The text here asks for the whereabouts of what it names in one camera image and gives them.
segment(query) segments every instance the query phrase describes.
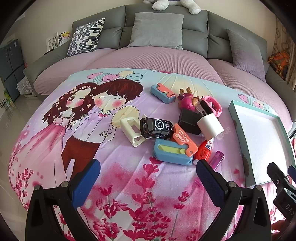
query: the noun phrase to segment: white plush toy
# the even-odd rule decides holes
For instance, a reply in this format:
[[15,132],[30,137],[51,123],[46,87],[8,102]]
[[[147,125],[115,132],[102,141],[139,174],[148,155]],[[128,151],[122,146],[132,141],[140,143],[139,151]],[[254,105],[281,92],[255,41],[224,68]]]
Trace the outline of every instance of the white plush toy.
[[153,3],[152,8],[158,11],[166,9],[169,5],[183,5],[189,9],[191,14],[197,14],[201,11],[194,0],[144,0],[143,3]]

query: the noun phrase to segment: refrigerator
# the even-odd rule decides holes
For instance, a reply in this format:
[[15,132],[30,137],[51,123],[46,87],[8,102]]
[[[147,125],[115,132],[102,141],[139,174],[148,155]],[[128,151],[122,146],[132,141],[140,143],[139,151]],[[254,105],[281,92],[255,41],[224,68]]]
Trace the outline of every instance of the refrigerator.
[[17,83],[25,76],[22,72],[24,68],[22,49],[17,39],[0,48],[0,77],[12,101],[20,95]]

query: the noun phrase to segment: screw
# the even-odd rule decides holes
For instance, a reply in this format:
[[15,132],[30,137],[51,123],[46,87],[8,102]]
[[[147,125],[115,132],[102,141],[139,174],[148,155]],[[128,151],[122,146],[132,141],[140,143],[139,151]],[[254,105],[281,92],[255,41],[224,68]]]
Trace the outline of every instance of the screw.
[[62,188],[66,188],[68,185],[69,185],[69,182],[67,182],[67,181],[64,181],[61,183]]
[[235,188],[237,186],[237,184],[233,181],[228,182],[228,185],[232,188]]
[[262,191],[262,187],[260,186],[260,185],[256,185],[256,189],[258,190],[258,191]]
[[36,186],[34,187],[34,190],[39,190],[39,188],[40,188],[40,185],[36,185]]

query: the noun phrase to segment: red bottle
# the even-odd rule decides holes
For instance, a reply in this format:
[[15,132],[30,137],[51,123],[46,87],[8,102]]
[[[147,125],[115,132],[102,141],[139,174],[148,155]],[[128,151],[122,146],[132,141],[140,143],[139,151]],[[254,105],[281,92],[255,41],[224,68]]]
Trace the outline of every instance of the red bottle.
[[193,160],[199,161],[205,159],[206,161],[208,161],[211,155],[212,146],[212,142],[204,141],[202,144],[200,144],[198,152],[193,155]]

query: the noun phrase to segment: sofa backrest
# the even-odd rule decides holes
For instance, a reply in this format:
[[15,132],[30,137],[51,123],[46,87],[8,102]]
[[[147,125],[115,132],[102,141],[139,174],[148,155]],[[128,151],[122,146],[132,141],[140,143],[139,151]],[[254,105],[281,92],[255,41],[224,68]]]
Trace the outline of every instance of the sofa backrest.
[[[159,11],[153,10],[151,4],[131,4],[109,9],[73,22],[73,33],[78,26],[106,18],[98,48],[123,48],[130,43],[136,12]],[[184,15],[182,29],[184,50],[200,54],[205,58],[216,58],[232,63],[231,48],[226,32],[226,28],[229,28],[257,44],[262,59],[267,59],[266,40],[230,20],[206,10],[192,15],[187,8],[174,5],[169,5],[161,12]]]

